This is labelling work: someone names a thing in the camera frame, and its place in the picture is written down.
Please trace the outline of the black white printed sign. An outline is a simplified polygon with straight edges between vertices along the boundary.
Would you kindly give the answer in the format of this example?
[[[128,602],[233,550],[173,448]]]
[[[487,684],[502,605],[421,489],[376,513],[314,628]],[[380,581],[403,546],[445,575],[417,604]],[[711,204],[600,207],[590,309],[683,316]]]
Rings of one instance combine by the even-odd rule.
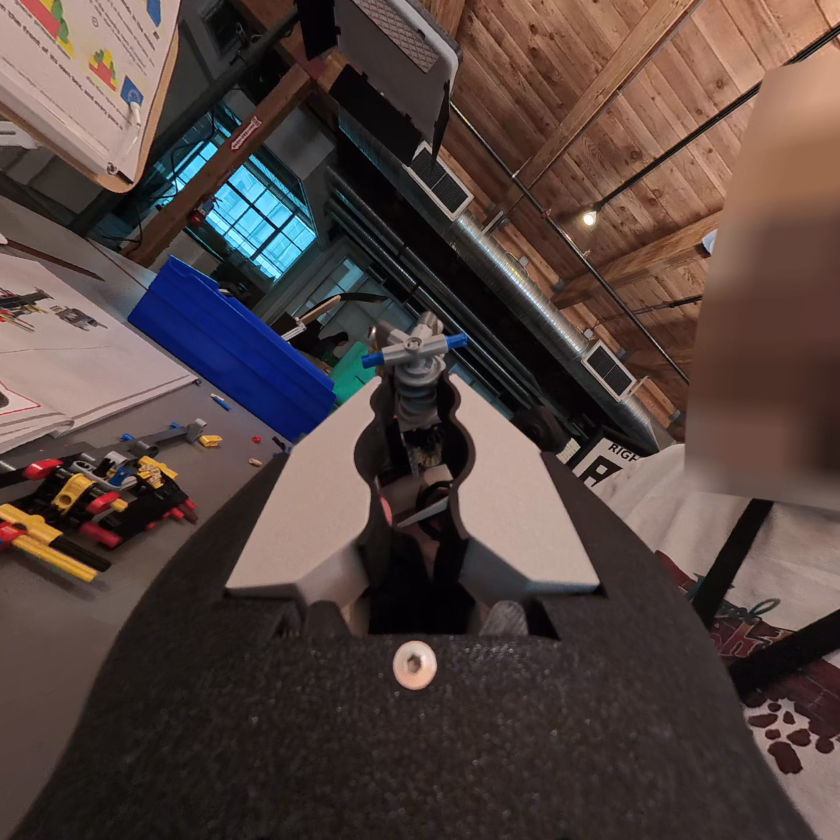
[[[614,429],[601,426],[566,465],[587,487],[594,488],[607,477],[656,451]]]

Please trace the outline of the green plastic bin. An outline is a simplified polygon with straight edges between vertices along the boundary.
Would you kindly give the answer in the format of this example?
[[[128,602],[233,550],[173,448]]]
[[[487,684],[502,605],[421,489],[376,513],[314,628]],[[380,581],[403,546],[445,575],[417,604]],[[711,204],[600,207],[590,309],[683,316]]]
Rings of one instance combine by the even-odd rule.
[[[370,351],[366,343],[356,342],[346,350],[343,357],[332,368],[329,378],[332,380],[336,406],[346,403],[375,377],[375,369],[365,369],[361,362]]]

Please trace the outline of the blue plastic bin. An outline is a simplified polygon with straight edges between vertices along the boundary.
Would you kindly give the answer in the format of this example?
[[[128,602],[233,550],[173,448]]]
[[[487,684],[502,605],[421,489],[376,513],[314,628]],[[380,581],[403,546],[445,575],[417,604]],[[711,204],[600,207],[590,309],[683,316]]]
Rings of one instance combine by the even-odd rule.
[[[176,257],[166,260],[128,321],[284,438],[310,433],[331,414],[330,378]]]

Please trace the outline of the wooden post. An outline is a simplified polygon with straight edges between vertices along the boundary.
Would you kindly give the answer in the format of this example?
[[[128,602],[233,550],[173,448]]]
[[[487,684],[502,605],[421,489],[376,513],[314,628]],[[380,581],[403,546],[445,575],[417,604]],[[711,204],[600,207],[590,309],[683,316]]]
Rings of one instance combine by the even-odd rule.
[[[303,107],[307,100],[320,104],[319,80],[310,75],[316,64],[295,65],[268,96],[246,114],[241,124],[194,177],[162,210],[142,226],[137,244],[126,243],[122,254],[151,268],[183,231],[200,203],[221,186],[250,156],[266,147],[301,184],[311,219],[319,224],[314,204],[322,189],[322,170],[333,156],[334,142]]]

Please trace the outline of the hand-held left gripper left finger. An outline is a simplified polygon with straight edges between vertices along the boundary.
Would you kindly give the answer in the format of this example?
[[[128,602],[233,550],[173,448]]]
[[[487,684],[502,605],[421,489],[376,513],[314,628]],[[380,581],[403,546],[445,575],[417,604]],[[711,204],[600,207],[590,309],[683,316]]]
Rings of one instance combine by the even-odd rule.
[[[336,605],[355,635],[389,562],[379,476],[389,459],[389,385],[374,377],[294,449],[226,582],[234,597]]]

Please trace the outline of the dark grey lego beam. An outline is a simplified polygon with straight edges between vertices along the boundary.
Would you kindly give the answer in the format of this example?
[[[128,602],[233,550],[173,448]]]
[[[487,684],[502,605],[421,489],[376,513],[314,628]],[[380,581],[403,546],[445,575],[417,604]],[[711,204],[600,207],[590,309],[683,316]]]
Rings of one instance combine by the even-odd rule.
[[[207,423],[204,420],[197,418],[188,425],[170,426],[159,433],[145,435],[144,437],[128,439],[124,436],[124,440],[116,447],[115,451],[136,459],[144,456],[155,458],[160,453],[162,446],[179,443],[194,444],[204,434],[206,426]]]

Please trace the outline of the silver air duct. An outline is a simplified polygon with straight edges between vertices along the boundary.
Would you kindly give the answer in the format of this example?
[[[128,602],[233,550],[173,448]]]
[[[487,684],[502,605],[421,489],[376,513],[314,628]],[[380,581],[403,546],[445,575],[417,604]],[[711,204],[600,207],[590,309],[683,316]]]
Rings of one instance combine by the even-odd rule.
[[[638,397],[633,395],[618,401],[585,366],[583,359],[590,342],[582,331],[525,276],[523,269],[493,237],[482,232],[473,213],[462,212],[451,224],[447,239],[458,257],[627,436],[654,450],[674,443]]]

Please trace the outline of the person's white shirt torso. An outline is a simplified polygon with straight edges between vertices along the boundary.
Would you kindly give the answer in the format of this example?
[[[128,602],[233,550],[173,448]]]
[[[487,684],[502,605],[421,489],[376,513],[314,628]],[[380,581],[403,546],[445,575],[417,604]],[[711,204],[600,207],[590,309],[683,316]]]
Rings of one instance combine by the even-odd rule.
[[[678,444],[637,459],[592,491],[652,550],[690,599],[749,502],[694,489]],[[774,502],[710,625],[733,664],[835,612],[837,511]],[[819,838],[839,835],[838,647],[743,702],[759,750]]]

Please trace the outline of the open instruction booklet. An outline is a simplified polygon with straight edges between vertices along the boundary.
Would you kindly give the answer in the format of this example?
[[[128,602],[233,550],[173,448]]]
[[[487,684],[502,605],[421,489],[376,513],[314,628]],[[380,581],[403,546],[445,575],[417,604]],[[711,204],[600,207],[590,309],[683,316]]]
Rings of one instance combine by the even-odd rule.
[[[2,255],[1,275],[2,453],[196,380],[39,262]]]

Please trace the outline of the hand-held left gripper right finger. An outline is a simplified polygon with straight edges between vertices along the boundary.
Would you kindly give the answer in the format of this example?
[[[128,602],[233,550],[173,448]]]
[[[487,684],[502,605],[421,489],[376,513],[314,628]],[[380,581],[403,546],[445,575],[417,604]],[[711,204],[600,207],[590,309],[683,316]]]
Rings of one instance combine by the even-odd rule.
[[[461,377],[444,377],[446,632],[476,635],[512,602],[588,597],[602,583],[553,479],[559,467]]]

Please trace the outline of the paned window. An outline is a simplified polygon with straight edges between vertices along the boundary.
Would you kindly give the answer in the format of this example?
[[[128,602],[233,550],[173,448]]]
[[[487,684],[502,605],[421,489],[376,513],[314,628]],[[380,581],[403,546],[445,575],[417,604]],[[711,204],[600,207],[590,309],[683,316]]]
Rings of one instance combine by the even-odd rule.
[[[193,182],[205,163],[233,137],[238,121],[226,106],[205,113],[165,157],[170,187],[158,207]],[[206,200],[201,221],[187,233],[217,260],[243,259],[278,281],[316,242],[316,226],[300,180],[267,147],[261,147]]]

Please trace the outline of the clipboard with instruction sheet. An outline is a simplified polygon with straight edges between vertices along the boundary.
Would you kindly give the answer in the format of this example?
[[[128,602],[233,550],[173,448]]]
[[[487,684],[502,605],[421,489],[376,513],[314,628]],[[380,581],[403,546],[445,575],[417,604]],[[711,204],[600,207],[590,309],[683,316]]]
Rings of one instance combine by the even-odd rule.
[[[111,193],[149,160],[179,1],[2,1],[2,117]]]

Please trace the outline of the grey lego engine assembly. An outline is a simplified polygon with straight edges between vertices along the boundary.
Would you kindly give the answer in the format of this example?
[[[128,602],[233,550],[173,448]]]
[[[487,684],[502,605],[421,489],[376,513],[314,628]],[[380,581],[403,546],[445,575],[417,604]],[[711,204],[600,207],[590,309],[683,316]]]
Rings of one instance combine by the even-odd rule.
[[[379,321],[371,335],[375,351],[363,357],[362,366],[382,370],[391,379],[396,425],[417,478],[442,462],[438,384],[446,372],[447,352],[466,347],[469,338],[463,332],[445,335],[443,322],[430,311],[422,313],[407,332]]]

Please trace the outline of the white wall vent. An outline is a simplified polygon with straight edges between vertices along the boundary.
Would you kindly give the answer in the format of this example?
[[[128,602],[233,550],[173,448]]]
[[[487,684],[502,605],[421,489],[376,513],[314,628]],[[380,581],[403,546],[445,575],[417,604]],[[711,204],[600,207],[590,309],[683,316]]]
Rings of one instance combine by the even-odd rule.
[[[432,151],[430,143],[421,140],[411,163],[405,164],[403,169],[436,209],[454,223],[469,210],[475,194],[441,161],[440,156],[434,157]]]
[[[637,378],[603,341],[593,342],[581,363],[617,402],[634,394]]]

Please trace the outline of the black yellow lego chassis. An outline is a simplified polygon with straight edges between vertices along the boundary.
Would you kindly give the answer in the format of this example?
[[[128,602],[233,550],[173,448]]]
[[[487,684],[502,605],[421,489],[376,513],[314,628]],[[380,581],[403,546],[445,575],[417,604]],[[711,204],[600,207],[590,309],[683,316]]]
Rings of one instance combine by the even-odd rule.
[[[196,505],[178,475],[148,455],[70,455],[12,467],[2,489],[35,488],[1,506],[1,550],[89,584],[111,562],[78,541],[115,550],[168,520],[196,523]]]

